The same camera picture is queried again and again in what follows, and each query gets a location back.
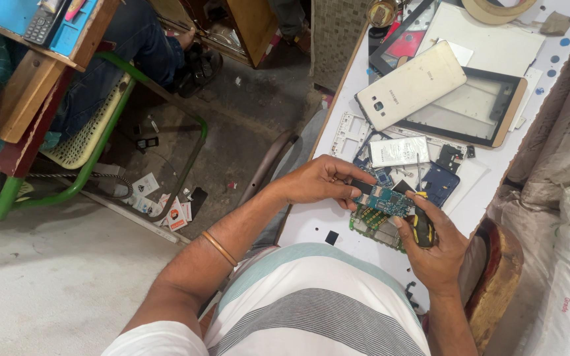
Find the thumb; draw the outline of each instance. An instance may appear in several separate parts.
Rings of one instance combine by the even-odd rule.
[[[401,243],[403,244],[408,256],[415,256],[417,253],[420,253],[421,248],[417,246],[415,234],[412,231],[410,224],[398,216],[393,216],[393,222],[397,226],[397,230],[400,232]]]
[[[362,195],[362,191],[346,184],[327,183],[325,185],[325,195],[327,198],[353,199]]]

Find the black keypad phone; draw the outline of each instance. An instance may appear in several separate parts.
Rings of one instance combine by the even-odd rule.
[[[56,12],[39,6],[32,17],[32,21],[30,21],[30,25],[25,30],[23,38],[28,42],[49,47],[71,2],[72,0],[62,0],[57,6]]]

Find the white table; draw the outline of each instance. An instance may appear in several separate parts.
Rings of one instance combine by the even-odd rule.
[[[540,9],[542,5],[546,7],[545,11]],[[568,6],[565,6],[560,0],[538,0],[532,9],[523,14],[519,20],[523,23],[543,22],[553,10],[570,16],[570,2]],[[355,52],[352,64],[347,68],[344,83],[338,88],[333,108],[329,113],[328,121],[313,154],[314,158],[329,153],[339,120],[345,111],[358,115],[362,114],[358,104],[353,99],[353,95],[368,86],[366,74],[368,40],[365,35],[367,32],[368,28],[364,32],[364,39]],[[536,118],[543,101],[556,83],[558,75],[549,77],[547,72],[554,69],[559,73],[570,55],[570,44],[560,44],[564,38],[570,39],[570,29],[564,37],[547,37],[538,52],[533,67],[544,71],[536,86],[543,88],[543,93],[532,95],[522,113],[527,121],[519,129],[508,133],[501,147],[492,150],[476,147],[476,158],[465,159],[466,161],[476,160],[489,167],[489,170],[449,213],[459,231],[468,238],[473,236],[483,220],[485,211],[505,178],[532,121]],[[557,63],[552,63],[550,60],[552,56],[559,56],[560,60]],[[459,170],[459,177],[463,182],[463,164]],[[295,205],[287,217],[279,245],[284,247],[303,242],[324,243],[328,232],[335,231],[339,234],[335,247],[382,268],[403,286],[411,281],[416,281],[417,285],[411,288],[411,292],[414,294],[413,301],[420,305],[419,312],[428,311],[428,292],[413,272],[409,270],[408,257],[372,239],[365,238],[355,231],[350,231],[349,216],[350,212],[342,210],[333,200]]]

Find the hand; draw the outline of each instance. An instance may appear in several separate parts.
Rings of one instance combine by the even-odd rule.
[[[470,240],[455,227],[450,218],[426,198],[407,191],[408,198],[422,208],[434,224],[438,244],[422,249],[415,242],[412,225],[400,217],[393,221],[400,232],[401,242],[415,276],[437,296],[454,296],[459,293],[459,269]]]
[[[374,177],[354,164],[322,155],[270,185],[289,204],[315,203],[333,198],[343,209],[355,210],[357,205],[351,199],[362,195],[362,192],[345,184],[354,178],[369,184],[377,183]]]

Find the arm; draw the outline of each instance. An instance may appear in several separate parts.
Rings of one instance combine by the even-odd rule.
[[[353,164],[323,155],[268,184],[247,203],[212,225],[208,232],[239,261],[259,232],[287,204],[335,198],[343,208],[354,210],[355,204],[345,198],[362,192],[344,185],[342,180],[351,178],[376,182]],[[210,241],[199,236],[160,272],[122,332],[154,321],[171,320],[185,324],[200,335],[197,312],[232,270],[233,266]]]
[[[457,282],[469,240],[431,202],[410,191],[406,195],[430,217],[439,237],[438,245],[424,250],[417,246],[408,223],[393,217],[410,265],[416,277],[428,288],[430,351],[433,355],[476,356],[478,352],[461,305]]]

